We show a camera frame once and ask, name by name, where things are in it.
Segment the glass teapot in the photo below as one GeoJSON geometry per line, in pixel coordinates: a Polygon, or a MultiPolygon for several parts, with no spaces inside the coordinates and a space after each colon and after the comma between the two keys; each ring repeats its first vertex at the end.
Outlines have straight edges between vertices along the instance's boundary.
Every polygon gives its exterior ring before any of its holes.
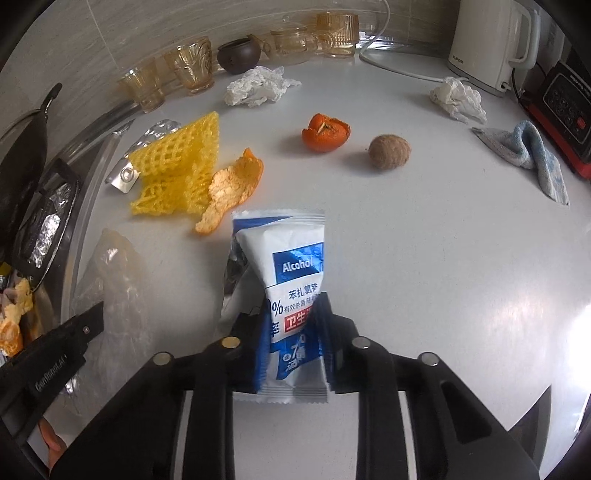
{"type": "Polygon", "coordinates": [[[291,22],[288,17],[271,30],[270,35],[258,38],[249,35],[258,42],[267,57],[280,65],[303,63],[314,55],[329,51],[335,46],[335,37],[327,31],[308,32],[304,24],[291,22]]]}

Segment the blue and white cloth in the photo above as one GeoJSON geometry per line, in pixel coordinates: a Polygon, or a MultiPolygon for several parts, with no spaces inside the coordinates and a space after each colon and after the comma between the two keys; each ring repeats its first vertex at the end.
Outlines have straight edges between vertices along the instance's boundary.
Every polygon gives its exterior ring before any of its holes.
{"type": "Polygon", "coordinates": [[[560,205],[569,204],[560,163],[545,146],[538,129],[529,120],[519,122],[512,132],[496,128],[472,128],[494,153],[516,167],[537,168],[542,191],[560,205]]]}

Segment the tile wall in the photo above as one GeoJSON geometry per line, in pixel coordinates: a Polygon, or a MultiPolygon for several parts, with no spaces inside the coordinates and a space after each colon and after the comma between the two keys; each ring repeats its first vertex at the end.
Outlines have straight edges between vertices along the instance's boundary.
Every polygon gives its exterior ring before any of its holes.
{"type": "MultiPolygon", "coordinates": [[[[460,0],[389,0],[386,35],[401,43],[451,46],[460,0]]],[[[380,28],[380,0],[56,0],[25,33],[0,72],[0,132],[64,85],[48,122],[51,158],[84,127],[125,98],[121,72],[183,38],[206,34],[214,48],[264,33],[285,15],[312,22],[314,12],[359,14],[360,29],[380,28]]]]}

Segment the electric kettle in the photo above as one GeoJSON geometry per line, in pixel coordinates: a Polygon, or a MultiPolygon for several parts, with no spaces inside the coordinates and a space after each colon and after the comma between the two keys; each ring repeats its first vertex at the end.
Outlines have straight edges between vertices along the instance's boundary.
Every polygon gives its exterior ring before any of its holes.
{"type": "Polygon", "coordinates": [[[534,67],[539,43],[540,15],[535,10],[515,0],[462,0],[447,66],[502,96],[511,89],[513,68],[534,67]]]}

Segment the white and blue packet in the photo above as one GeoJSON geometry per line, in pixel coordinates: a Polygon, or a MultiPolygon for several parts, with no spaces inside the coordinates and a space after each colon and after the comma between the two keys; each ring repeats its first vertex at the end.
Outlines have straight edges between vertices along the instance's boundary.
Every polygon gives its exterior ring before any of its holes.
{"type": "Polygon", "coordinates": [[[326,402],[323,345],[316,325],[306,322],[324,275],[324,213],[262,210],[235,212],[232,217],[221,325],[232,322],[240,311],[259,307],[264,289],[269,340],[261,342],[257,354],[258,393],[235,397],[326,402]]]}

